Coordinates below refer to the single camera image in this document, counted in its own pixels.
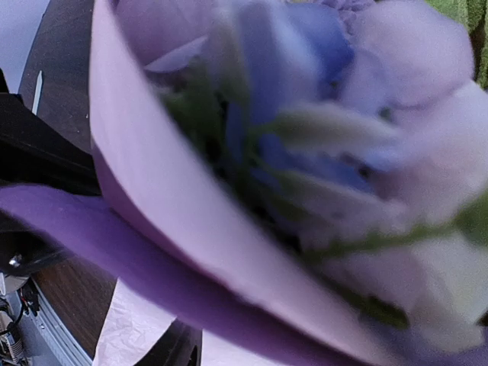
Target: white pen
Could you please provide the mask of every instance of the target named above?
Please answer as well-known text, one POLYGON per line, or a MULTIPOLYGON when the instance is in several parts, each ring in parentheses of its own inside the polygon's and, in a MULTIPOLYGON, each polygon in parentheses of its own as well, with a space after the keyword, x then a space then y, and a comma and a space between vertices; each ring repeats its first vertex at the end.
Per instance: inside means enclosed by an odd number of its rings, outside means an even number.
POLYGON ((32 113, 37 115, 37 109, 39 108, 40 92, 43 88, 43 72, 39 71, 37 75, 36 91, 34 92, 34 103, 32 104, 32 113))

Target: black wire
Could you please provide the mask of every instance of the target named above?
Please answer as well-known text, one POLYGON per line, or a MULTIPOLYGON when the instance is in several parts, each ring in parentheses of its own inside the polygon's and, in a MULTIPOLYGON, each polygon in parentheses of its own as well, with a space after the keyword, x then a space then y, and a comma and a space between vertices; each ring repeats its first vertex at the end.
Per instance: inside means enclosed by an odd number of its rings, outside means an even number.
POLYGON ((26 308, 25 308, 24 301, 21 300, 21 313, 18 314, 17 319, 13 323, 9 323, 7 325, 7 330, 0 332, 0 336, 4 336, 5 334, 10 333, 13 330, 13 328, 15 328, 19 324, 19 322, 22 319, 22 316, 24 315, 25 310, 26 310, 26 308))

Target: metal bolt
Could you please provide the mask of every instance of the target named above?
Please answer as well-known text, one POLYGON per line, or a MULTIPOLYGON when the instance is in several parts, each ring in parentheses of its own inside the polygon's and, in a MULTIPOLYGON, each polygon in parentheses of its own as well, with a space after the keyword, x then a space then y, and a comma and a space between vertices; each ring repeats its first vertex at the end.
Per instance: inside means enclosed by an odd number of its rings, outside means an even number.
POLYGON ((16 254, 10 259, 10 261, 8 261, 8 264, 14 268, 17 268, 21 265, 21 262, 22 262, 22 254, 16 254))

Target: flower bouquet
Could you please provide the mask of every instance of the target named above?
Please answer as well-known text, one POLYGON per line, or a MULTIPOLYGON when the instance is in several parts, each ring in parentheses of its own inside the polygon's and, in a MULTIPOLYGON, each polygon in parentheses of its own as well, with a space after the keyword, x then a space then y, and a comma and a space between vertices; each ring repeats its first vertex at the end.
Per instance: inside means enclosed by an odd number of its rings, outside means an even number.
POLYGON ((17 186, 0 208, 285 364, 483 364, 478 10, 463 25, 415 0, 98 0, 103 198, 17 186))

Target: bouquet wrapper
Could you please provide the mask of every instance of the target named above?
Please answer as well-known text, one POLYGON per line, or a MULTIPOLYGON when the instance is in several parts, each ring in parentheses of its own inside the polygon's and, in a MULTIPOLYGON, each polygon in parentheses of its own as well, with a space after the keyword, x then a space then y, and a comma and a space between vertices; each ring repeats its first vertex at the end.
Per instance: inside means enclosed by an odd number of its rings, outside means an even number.
POLYGON ((143 67, 204 36, 212 5, 97 0, 89 92, 103 197, 17 186, 0 190, 0 209, 189 325, 267 358, 408 364, 246 217, 149 87, 143 67))

